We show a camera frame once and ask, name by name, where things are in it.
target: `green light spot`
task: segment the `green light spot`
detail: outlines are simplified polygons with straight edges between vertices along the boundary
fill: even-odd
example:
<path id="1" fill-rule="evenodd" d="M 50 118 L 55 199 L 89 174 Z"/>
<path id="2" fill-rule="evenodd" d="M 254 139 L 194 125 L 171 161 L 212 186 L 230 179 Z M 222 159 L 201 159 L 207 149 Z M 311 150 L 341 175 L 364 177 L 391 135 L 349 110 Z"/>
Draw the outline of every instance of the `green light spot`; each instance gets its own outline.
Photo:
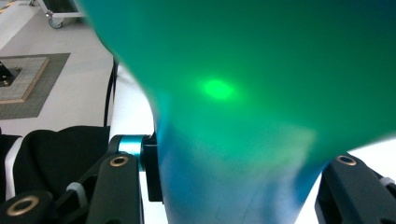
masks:
<path id="1" fill-rule="evenodd" d="M 204 91 L 215 99 L 226 100 L 232 95 L 233 87 L 222 80 L 211 79 L 205 83 Z"/>

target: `green balloon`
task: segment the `green balloon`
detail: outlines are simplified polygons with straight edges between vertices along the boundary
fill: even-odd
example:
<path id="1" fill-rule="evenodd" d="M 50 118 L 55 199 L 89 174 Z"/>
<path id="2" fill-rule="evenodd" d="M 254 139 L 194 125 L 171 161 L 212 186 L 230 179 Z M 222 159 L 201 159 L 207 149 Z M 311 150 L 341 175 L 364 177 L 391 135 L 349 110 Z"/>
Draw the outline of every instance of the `green balloon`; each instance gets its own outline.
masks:
<path id="1" fill-rule="evenodd" d="M 82 3 L 150 100 L 170 223 L 292 223 L 396 130 L 395 1 Z"/>

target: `wheeled cart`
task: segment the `wheeled cart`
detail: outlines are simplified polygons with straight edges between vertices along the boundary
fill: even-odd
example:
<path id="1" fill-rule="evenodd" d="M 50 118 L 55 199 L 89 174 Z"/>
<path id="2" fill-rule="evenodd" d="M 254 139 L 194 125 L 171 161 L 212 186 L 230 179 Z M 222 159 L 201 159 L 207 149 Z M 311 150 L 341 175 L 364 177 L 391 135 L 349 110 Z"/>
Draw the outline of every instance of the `wheeled cart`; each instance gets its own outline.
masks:
<path id="1" fill-rule="evenodd" d="M 32 6 L 34 1 L 31 0 L 29 5 Z M 74 0 L 37 0 L 37 2 L 49 18 L 49 25 L 54 29 L 62 28 L 64 18 L 84 17 Z"/>

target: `white floor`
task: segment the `white floor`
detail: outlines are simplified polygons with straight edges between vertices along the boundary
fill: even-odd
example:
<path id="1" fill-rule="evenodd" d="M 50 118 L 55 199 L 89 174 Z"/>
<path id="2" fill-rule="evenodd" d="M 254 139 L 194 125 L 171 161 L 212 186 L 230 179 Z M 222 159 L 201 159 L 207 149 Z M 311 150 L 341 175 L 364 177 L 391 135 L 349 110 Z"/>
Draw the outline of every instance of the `white floor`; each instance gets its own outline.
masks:
<path id="1" fill-rule="evenodd" d="M 41 8 L 27 4 L 28 1 L 17 1 L 0 14 L 0 56 L 65 52 L 71 55 L 38 118 L 0 120 L 3 133 L 26 135 L 38 129 L 59 131 L 74 125 L 102 126 L 112 55 L 88 25 L 71 20 L 66 21 L 62 29 L 52 29 Z M 40 15 L 39 20 L 25 26 L 36 14 Z M 21 29 L 29 30 L 29 35 L 16 38 L 15 34 Z M 354 155 L 381 175 L 395 178 L 394 148 L 396 141 L 366 148 Z M 317 192 L 318 184 L 297 223 L 317 223 L 313 207 Z M 146 223 L 167 223 L 161 204 L 152 205 L 147 201 L 144 204 Z"/>

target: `gray mat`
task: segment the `gray mat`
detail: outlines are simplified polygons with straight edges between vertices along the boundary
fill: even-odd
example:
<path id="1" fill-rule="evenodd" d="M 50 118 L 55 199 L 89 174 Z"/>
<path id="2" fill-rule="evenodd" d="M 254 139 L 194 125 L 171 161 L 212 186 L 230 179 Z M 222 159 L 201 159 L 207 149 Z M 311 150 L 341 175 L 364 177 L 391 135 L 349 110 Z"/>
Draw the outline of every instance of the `gray mat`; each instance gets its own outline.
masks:
<path id="1" fill-rule="evenodd" d="M 49 64 L 24 103 L 0 105 L 0 119 L 27 119 L 38 117 L 69 55 L 70 53 L 29 55 L 29 57 L 47 57 L 49 58 Z"/>

